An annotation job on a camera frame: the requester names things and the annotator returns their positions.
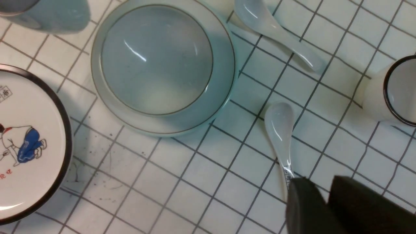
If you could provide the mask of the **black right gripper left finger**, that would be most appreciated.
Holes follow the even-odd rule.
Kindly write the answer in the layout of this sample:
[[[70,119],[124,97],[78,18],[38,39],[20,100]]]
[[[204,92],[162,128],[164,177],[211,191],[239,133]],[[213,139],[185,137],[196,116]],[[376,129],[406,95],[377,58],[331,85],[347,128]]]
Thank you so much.
[[[304,177],[290,181],[286,228],[289,234],[346,234],[315,185]]]

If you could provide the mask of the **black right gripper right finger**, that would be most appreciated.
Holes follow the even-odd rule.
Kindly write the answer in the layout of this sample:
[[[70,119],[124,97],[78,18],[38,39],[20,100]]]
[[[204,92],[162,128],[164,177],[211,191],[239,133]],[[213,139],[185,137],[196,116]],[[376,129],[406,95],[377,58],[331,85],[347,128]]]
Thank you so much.
[[[346,177],[335,176],[328,207],[350,234],[414,234],[415,215]]]

